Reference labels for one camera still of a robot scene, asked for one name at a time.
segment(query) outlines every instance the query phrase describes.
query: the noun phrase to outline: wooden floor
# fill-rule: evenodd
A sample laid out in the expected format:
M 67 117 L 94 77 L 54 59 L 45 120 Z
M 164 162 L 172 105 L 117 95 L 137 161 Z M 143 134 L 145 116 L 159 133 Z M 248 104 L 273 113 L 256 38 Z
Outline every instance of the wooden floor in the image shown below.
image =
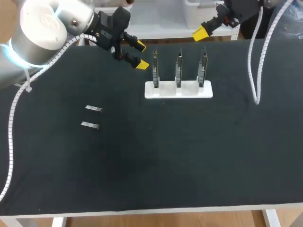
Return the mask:
M 0 43 L 10 39 L 17 18 L 16 6 L 11 0 L 0 0 Z M 288 227 L 303 212 L 278 210 L 281 227 Z M 36 219 L 39 227 L 51 227 L 51 218 Z M 265 227 L 261 211 L 209 212 L 155 215 L 125 215 L 69 218 L 67 227 Z

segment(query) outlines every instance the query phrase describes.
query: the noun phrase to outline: white holder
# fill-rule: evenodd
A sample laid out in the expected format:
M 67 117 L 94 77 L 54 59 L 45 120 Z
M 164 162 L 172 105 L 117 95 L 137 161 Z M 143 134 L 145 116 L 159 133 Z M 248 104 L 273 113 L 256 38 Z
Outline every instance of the white holder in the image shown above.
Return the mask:
M 204 82 L 204 87 L 199 87 L 197 80 L 183 80 L 181 88 L 177 88 L 176 81 L 160 81 L 159 88 L 155 88 L 153 81 L 145 83 L 145 98 L 212 98 L 212 83 Z

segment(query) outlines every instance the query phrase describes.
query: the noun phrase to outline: white table frame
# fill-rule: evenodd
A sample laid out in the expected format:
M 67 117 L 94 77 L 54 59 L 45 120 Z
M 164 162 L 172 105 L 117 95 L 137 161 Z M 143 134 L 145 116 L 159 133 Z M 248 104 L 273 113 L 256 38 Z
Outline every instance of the white table frame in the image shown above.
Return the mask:
M 66 219 L 68 217 L 262 210 L 267 227 L 281 227 L 275 209 L 295 209 L 295 208 L 302 208 L 302 207 L 303 207 L 303 203 L 291 203 L 291 204 L 279 204 L 279 205 L 249 205 L 249 206 L 232 206 L 232 207 L 129 210 L 129 211 L 120 211 L 120 212 L 107 211 L 107 212 L 88 212 L 88 213 L 70 213 L 70 214 L 0 216 L 0 219 L 8 227 L 37 227 L 37 225 L 31 218 L 53 218 L 52 227 L 65 227 Z M 291 227 L 302 227 L 302 226 L 303 226 L 303 213 L 293 222 Z

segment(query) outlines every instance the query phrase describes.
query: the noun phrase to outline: white cable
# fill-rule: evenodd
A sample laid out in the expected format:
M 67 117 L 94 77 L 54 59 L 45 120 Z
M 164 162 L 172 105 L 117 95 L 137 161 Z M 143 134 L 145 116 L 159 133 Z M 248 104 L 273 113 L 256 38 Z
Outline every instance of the white cable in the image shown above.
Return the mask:
M 37 79 L 38 77 L 40 77 L 44 72 L 46 72 L 50 67 L 52 67 L 58 60 L 59 58 L 64 54 L 64 52 L 76 41 L 85 38 L 85 39 L 89 39 L 93 42 L 96 42 L 96 38 L 91 36 L 91 35 L 85 35 L 85 34 L 81 34 L 79 36 L 74 37 L 73 39 L 71 39 L 67 44 L 65 44 L 63 46 L 63 48 L 58 52 L 58 54 L 48 63 L 48 65 L 46 65 L 43 69 L 41 69 L 38 73 L 36 73 L 34 76 L 31 77 L 30 82 L 33 82 L 35 79 Z M 6 183 L 4 185 L 3 191 L 0 194 L 0 202 L 2 201 L 2 199 L 4 198 L 6 192 L 9 189 L 9 185 L 10 185 L 10 181 L 13 175 L 13 167 L 14 167 L 14 147 L 13 147 L 13 121 L 14 121 L 14 113 L 15 113 L 15 109 L 17 106 L 17 102 L 22 94 L 22 92 L 26 89 L 27 87 L 27 83 L 24 83 L 22 85 L 22 87 L 18 90 L 13 103 L 11 105 L 10 108 L 10 113 L 9 113 L 9 173 L 8 173 L 8 177 L 6 180 Z
M 255 83 L 254 83 L 254 80 L 252 78 L 252 72 L 251 72 L 251 53 L 252 53 L 252 48 L 254 46 L 258 30 L 259 30 L 260 25 L 261 25 L 262 17 L 263 17 L 263 7 L 261 7 L 260 12 L 259 12 L 259 18 L 258 18 L 256 28 L 255 28 L 254 33 L 253 33 L 252 38 L 251 38 L 250 48 L 248 50 L 248 59 L 247 59 L 247 69 L 248 69 L 248 76 L 250 78 L 251 91 L 252 91 L 252 96 L 254 97 L 254 101 L 255 101 L 256 104 L 257 104 L 258 98 L 257 98 L 257 94 L 256 94 Z
M 262 49 L 262 53 L 261 53 L 261 57 L 260 57 L 260 62 L 259 62 L 259 68 L 258 68 L 258 75 L 257 75 L 257 93 L 256 93 L 256 89 L 255 89 L 255 84 L 252 78 L 252 73 L 251 73 L 251 53 L 252 53 L 252 48 L 256 39 L 256 35 L 257 32 L 259 30 L 260 24 L 261 24 L 261 20 L 262 20 L 262 15 L 263 15 L 263 8 L 261 7 L 260 13 L 259 13 L 259 19 L 254 31 L 254 34 L 251 38 L 251 42 L 250 42 L 250 48 L 249 48 L 249 52 L 248 52 L 248 59 L 247 59 L 247 68 L 248 68 L 248 74 L 249 74 L 249 78 L 250 78 L 250 85 L 251 85 L 251 90 L 252 90 L 252 95 L 255 101 L 255 104 L 259 104 L 260 103 L 260 97 L 261 97 L 261 76 L 262 76 L 262 70 L 263 70 L 263 64 L 264 64 L 264 59 L 265 59 L 265 55 L 266 55 L 266 51 L 268 48 L 268 44 L 269 41 L 271 39 L 271 36 L 275 30 L 276 25 L 278 24 L 280 18 L 282 17 L 282 15 L 284 14 L 285 10 L 289 7 L 289 5 L 293 2 L 293 0 L 287 0 L 286 3 L 284 4 L 284 6 L 280 9 L 280 11 L 278 12 L 276 18 L 274 19 L 273 23 L 270 26 L 270 29 L 267 33 L 267 36 L 265 38 L 265 42 L 263 45 L 263 49 Z

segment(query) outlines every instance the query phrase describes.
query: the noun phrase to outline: black table surface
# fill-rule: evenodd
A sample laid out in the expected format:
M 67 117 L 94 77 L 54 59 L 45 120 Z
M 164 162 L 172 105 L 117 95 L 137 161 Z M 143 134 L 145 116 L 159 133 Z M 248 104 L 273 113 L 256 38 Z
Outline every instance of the black table surface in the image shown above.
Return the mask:
M 255 75 L 262 45 L 253 52 Z M 152 67 L 134 71 L 98 47 L 68 50 L 19 100 L 0 216 L 303 202 L 303 42 L 269 45 L 259 106 L 247 41 L 149 45 L 141 56 L 151 63 L 158 49 L 160 79 L 174 80 L 182 47 L 190 80 L 204 46 L 211 99 L 145 99 Z M 17 89 L 0 91 L 1 189 Z

